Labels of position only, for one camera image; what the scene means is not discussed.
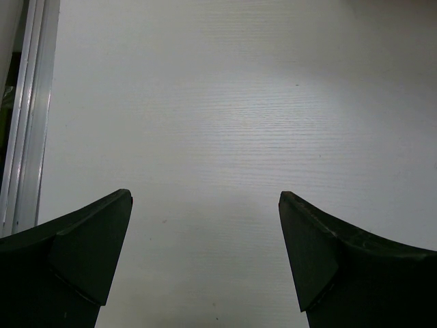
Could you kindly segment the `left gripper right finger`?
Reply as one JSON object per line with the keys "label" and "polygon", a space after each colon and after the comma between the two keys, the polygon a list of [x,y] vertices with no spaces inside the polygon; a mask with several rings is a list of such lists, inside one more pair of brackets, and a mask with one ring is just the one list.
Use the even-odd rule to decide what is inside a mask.
{"label": "left gripper right finger", "polygon": [[290,191],[279,216],[310,327],[436,326],[435,251],[367,232]]}

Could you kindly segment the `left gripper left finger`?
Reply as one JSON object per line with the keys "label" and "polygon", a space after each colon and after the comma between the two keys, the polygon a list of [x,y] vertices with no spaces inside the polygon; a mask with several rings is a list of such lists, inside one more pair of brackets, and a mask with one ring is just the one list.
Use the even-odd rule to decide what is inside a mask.
{"label": "left gripper left finger", "polygon": [[1,326],[94,327],[131,212],[131,192],[119,189],[1,238]]}

